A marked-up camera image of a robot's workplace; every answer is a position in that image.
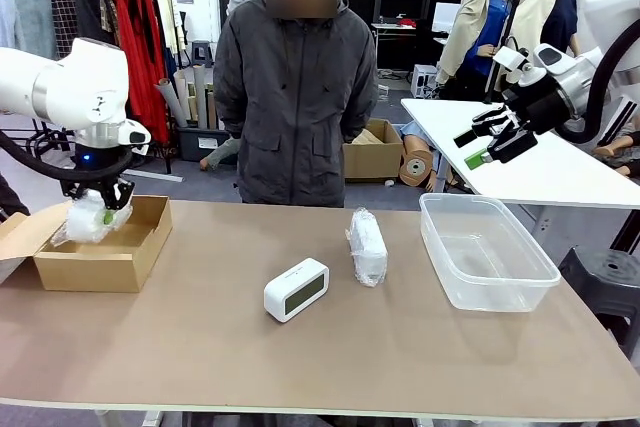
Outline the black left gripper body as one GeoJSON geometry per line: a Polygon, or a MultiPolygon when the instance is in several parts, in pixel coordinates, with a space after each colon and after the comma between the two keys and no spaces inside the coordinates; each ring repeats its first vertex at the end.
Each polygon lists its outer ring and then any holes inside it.
{"type": "Polygon", "coordinates": [[[75,167],[66,174],[65,182],[94,184],[115,181],[133,160],[132,149],[127,146],[96,148],[75,144],[75,167]]]}

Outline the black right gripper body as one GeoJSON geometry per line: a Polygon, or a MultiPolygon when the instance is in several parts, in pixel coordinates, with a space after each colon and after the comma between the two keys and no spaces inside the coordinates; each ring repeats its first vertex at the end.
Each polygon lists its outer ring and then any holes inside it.
{"type": "Polygon", "coordinates": [[[568,121],[568,107],[553,78],[521,87],[513,84],[503,92],[505,105],[536,134],[544,134],[568,121]]]}

